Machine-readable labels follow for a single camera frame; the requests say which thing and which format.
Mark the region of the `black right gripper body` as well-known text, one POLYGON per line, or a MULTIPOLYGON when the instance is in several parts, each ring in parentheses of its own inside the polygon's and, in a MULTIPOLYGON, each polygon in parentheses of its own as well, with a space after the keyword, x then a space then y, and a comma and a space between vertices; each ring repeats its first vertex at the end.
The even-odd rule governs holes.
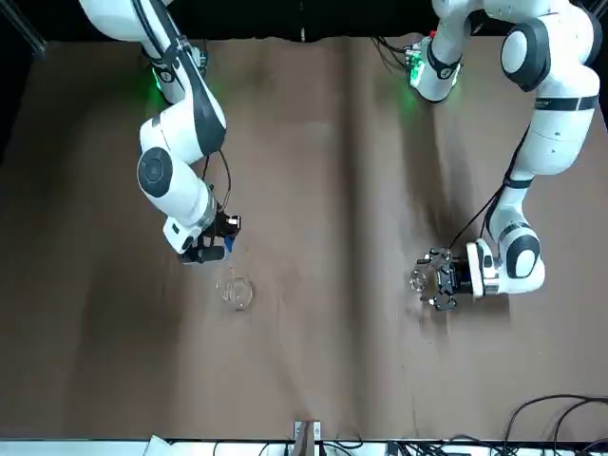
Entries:
POLYGON ((225 238, 228 235, 228 217, 223 211, 218 211, 213 222, 207 228, 209 238, 225 238))

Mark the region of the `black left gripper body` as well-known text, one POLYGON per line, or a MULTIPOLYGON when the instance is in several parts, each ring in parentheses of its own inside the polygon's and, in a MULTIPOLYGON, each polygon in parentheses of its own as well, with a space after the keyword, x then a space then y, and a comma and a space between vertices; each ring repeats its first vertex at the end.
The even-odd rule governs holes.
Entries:
POLYGON ((443 264, 438 272, 438 290, 444 295, 471 295, 471 273, 466 259, 455 258, 443 264))

